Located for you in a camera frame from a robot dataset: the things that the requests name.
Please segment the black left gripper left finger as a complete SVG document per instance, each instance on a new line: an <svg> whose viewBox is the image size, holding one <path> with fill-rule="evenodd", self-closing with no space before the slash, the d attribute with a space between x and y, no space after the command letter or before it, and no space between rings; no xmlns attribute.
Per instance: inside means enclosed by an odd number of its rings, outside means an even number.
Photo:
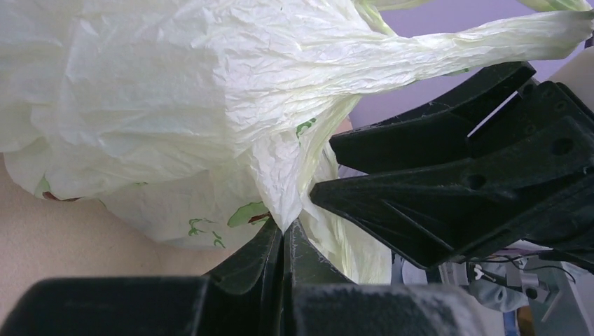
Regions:
<svg viewBox="0 0 594 336"><path fill-rule="evenodd" d="M269 220L202 276L45 279L2 335L278 335L282 233Z"/></svg>

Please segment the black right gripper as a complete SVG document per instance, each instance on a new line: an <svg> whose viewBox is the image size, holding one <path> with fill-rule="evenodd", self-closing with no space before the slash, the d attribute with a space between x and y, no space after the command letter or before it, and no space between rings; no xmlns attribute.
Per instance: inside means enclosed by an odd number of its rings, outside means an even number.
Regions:
<svg viewBox="0 0 594 336"><path fill-rule="evenodd" d="M528 62L487 66L426 104L331 137L340 165L412 170L318 183L312 202L424 269L526 239L546 247L545 260L592 271L593 112L566 85L517 94L469 137L467 158L468 134L535 73Z"/></svg>

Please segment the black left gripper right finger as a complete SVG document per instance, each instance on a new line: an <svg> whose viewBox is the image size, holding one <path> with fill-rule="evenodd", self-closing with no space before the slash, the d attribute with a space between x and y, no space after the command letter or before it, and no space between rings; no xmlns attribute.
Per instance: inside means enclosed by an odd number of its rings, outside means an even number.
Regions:
<svg viewBox="0 0 594 336"><path fill-rule="evenodd" d="M309 241L299 220L284 234L285 335L484 335L460 289L357 285Z"/></svg>

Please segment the green plastic bag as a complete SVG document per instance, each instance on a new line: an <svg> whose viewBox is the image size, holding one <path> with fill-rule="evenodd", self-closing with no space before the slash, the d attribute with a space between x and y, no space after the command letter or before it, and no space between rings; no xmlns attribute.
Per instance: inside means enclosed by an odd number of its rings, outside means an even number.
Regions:
<svg viewBox="0 0 594 336"><path fill-rule="evenodd" d="M389 249L315 206L329 139L365 95L509 61L560 60L586 1L456 33L399 36L418 1L2 1L1 152L38 198L99 200L151 239L234 249L301 219L349 279L388 284Z"/></svg>

